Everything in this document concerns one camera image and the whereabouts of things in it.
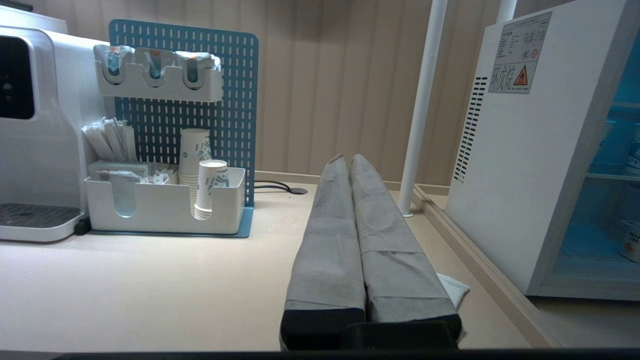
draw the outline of warning label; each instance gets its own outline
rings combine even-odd
[[[524,67],[520,71],[518,77],[516,78],[516,82],[513,83],[513,84],[514,85],[528,85],[529,84],[527,82],[527,66],[526,65],[524,65]]]
[[[489,92],[529,93],[550,19],[548,12],[502,28]]]

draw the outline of refrigerator vent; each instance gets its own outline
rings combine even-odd
[[[462,129],[462,139],[460,140],[460,148],[456,158],[456,168],[453,172],[453,178],[460,183],[465,182],[469,158],[471,157],[471,148],[476,137],[478,116],[480,115],[484,91],[486,90],[486,82],[487,78],[476,78],[471,91],[469,109],[465,115],[465,127]]]

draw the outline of beige countertop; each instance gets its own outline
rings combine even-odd
[[[247,239],[87,234],[0,243],[0,349],[279,350],[291,265],[316,189],[291,186],[309,194],[256,194]],[[460,306],[460,347],[529,347],[426,218],[407,221],[436,271],[471,288]]]

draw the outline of stack of paper cups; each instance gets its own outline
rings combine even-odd
[[[211,159],[209,130],[182,129],[180,137],[180,163],[178,165],[178,183],[189,186],[191,214],[198,193],[198,169],[202,160]]]
[[[198,193],[195,204],[195,217],[203,220],[211,216],[211,189],[229,187],[227,162],[222,160],[204,160],[200,162],[198,173]]]

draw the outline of refrigerator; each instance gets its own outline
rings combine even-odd
[[[639,14],[485,29],[446,213],[526,295],[640,300]]]

